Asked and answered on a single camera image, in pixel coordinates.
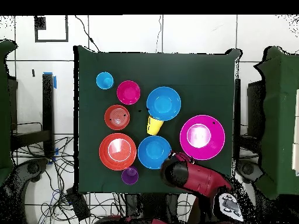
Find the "blue bowl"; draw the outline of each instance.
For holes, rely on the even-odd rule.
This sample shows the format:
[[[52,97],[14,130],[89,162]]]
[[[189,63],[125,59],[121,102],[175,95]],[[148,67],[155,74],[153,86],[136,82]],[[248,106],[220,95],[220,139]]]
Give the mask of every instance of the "blue bowl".
[[[148,169],[160,169],[171,152],[169,142],[161,136],[148,136],[138,147],[138,158]]]
[[[96,77],[96,84],[100,89],[110,89],[113,86],[113,77],[108,72],[102,72]]]
[[[147,97],[147,108],[156,120],[173,119],[180,112],[180,96],[170,87],[158,87]]]

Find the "pink bowl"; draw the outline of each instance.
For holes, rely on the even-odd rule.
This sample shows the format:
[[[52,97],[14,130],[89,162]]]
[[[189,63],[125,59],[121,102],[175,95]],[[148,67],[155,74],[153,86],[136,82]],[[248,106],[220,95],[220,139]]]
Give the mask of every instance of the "pink bowl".
[[[197,160],[209,160],[218,155],[224,141],[222,125],[208,115],[197,115],[189,119],[180,131],[182,149]]]
[[[138,84],[132,80],[125,80],[119,84],[116,94],[120,102],[126,105],[132,105],[136,103],[140,97],[140,88]]]

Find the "green tablecloth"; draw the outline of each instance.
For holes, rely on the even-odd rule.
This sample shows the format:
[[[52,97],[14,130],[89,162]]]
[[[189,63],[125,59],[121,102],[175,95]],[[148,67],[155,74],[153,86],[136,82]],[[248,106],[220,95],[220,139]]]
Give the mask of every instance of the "green tablecloth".
[[[198,114],[215,117],[225,131],[225,145],[214,158],[200,162],[223,174],[231,174],[232,119],[234,101],[234,68],[239,50],[228,54],[146,54],[94,53],[78,47],[79,54],[79,191],[121,193],[180,193],[160,179],[159,170],[145,168],[136,157],[139,180],[125,185],[121,171],[109,170],[99,158],[99,145],[107,135],[116,131],[108,128],[104,113],[112,104],[120,104],[116,96],[118,85],[125,80],[139,84],[139,101],[126,108],[130,123],[119,131],[130,136],[138,148],[148,136],[146,127],[149,93],[159,86],[175,89],[182,100],[180,113],[164,122],[158,135],[166,138],[172,149],[181,151],[179,134],[183,124]],[[96,77],[107,71],[114,78],[109,90],[99,89]]]
[[[11,160],[11,105],[5,59],[16,49],[10,40],[0,40],[0,186],[13,169]]]
[[[277,47],[265,52],[265,60],[257,66],[266,82],[263,102],[266,122],[261,141],[265,175],[256,186],[273,200],[279,194],[299,195],[299,177],[292,169],[299,56],[287,55]]]

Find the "yellow cup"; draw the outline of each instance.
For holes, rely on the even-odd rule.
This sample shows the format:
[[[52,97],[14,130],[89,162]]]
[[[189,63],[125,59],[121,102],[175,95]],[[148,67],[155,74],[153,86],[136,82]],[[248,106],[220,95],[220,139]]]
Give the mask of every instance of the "yellow cup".
[[[164,121],[156,120],[152,116],[148,116],[147,134],[156,136]]]

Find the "magenta plate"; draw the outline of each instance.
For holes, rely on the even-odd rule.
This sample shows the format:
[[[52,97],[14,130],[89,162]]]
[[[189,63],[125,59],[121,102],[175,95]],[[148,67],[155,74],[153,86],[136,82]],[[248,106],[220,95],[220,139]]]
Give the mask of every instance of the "magenta plate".
[[[222,125],[208,115],[189,119],[180,131],[180,145],[184,152],[197,160],[209,160],[218,155],[224,141]]]

